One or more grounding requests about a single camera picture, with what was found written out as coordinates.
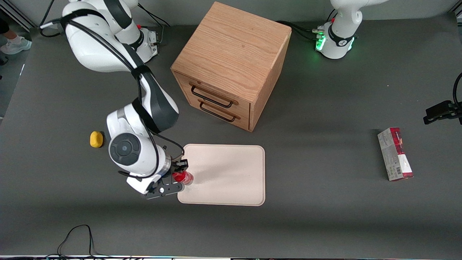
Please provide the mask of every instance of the yellow object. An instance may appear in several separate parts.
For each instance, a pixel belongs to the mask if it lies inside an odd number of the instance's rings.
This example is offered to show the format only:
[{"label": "yellow object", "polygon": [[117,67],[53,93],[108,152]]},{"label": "yellow object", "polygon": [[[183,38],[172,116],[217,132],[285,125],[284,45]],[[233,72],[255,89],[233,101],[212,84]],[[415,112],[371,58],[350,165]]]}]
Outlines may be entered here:
[{"label": "yellow object", "polygon": [[94,148],[100,148],[103,145],[104,136],[101,132],[93,131],[90,135],[90,145]]}]

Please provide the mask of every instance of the robotic arm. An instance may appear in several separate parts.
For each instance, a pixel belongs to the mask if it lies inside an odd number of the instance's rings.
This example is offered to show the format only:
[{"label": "robotic arm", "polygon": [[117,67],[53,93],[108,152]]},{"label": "robotic arm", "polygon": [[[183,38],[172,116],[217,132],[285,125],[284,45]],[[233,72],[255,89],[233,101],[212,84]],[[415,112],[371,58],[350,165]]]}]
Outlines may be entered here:
[{"label": "robotic arm", "polygon": [[[183,184],[172,181],[171,174],[186,170],[187,161],[173,161],[151,136],[151,132],[160,133],[172,127],[178,119],[178,108],[173,99],[160,87],[137,53],[115,38],[109,23],[95,6],[83,1],[71,2],[65,6],[62,15],[62,23],[66,19],[71,21],[63,27],[74,55],[83,66],[98,72],[131,72],[146,92],[141,102],[135,99],[107,116],[112,161],[128,171],[122,173],[128,176],[130,186],[141,194],[150,193],[149,198],[181,191]],[[98,34],[133,69],[83,31],[84,28]]]},{"label": "robotic arm", "polygon": [[354,34],[363,21],[360,8],[384,3],[388,0],[330,0],[338,14],[334,22],[327,22],[316,30],[316,50],[329,59],[340,59],[351,49]]},{"label": "robotic arm", "polygon": [[143,62],[148,62],[158,53],[158,39],[154,31],[138,28],[132,19],[131,9],[138,0],[69,0],[92,5],[109,24],[110,31],[117,40],[132,47]]}]

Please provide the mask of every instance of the drawer handle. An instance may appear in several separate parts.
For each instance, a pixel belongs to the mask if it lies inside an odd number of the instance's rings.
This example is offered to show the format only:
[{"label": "drawer handle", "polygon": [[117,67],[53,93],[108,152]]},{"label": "drawer handle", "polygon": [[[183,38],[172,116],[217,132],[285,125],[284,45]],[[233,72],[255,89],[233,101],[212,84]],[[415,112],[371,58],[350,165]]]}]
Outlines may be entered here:
[{"label": "drawer handle", "polygon": [[232,101],[230,101],[229,105],[222,104],[222,103],[217,102],[217,101],[215,101],[213,99],[210,99],[210,98],[208,98],[208,97],[206,97],[204,95],[201,95],[199,93],[194,92],[195,89],[196,89],[196,86],[193,85],[193,87],[191,88],[191,92],[193,93],[194,96],[198,96],[200,98],[203,98],[203,99],[205,99],[205,100],[207,100],[207,101],[209,101],[211,103],[214,103],[215,105],[219,105],[219,106],[221,106],[223,108],[230,108],[232,106],[232,104],[233,104]]},{"label": "drawer handle", "polygon": [[236,120],[236,116],[233,116],[232,119],[227,119],[227,118],[222,117],[221,115],[219,115],[219,114],[217,114],[217,113],[214,113],[214,112],[212,112],[212,111],[210,111],[210,110],[208,110],[208,109],[205,109],[205,108],[202,107],[203,104],[204,104],[204,102],[201,102],[201,104],[199,105],[199,107],[200,107],[201,110],[204,111],[204,112],[207,112],[207,113],[209,113],[209,114],[211,114],[211,115],[213,115],[213,116],[216,116],[216,117],[218,117],[218,118],[220,118],[220,119],[222,119],[222,120],[224,120],[224,121],[227,121],[227,122],[229,122],[229,123],[232,123],[232,122],[234,122],[234,120]]}]

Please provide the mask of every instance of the gray tabletop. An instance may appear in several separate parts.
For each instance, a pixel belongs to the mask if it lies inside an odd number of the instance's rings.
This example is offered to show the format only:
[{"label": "gray tabletop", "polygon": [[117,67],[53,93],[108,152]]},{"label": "gray tabletop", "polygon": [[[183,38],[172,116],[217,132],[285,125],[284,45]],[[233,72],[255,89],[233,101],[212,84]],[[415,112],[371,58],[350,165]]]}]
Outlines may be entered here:
[{"label": "gray tabletop", "polygon": [[[188,105],[169,68],[194,29],[167,28],[148,63],[181,113],[164,135],[182,145],[261,145],[265,204],[140,199],[107,150],[88,144],[136,97],[132,76],[90,71],[65,38],[36,35],[0,126],[0,254],[53,253],[86,223],[97,250],[112,255],[462,258],[462,126],[422,121],[451,99],[462,68],[454,15],[365,21],[339,61],[293,34],[253,133]],[[389,182],[377,132],[395,126],[415,177]],[[87,243],[77,230],[63,253],[86,254]]]}]

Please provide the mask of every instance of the shoe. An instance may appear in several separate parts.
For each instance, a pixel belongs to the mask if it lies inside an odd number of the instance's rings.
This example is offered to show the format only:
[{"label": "shoe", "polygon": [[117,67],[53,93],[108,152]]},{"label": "shoe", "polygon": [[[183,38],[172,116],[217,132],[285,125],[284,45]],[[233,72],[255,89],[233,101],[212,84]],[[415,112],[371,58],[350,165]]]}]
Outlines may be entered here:
[{"label": "shoe", "polygon": [[28,50],[31,46],[31,41],[28,41],[24,37],[21,37],[21,43],[14,44],[10,40],[8,40],[8,42],[5,45],[0,47],[0,51],[8,55],[13,55],[23,50]]}]

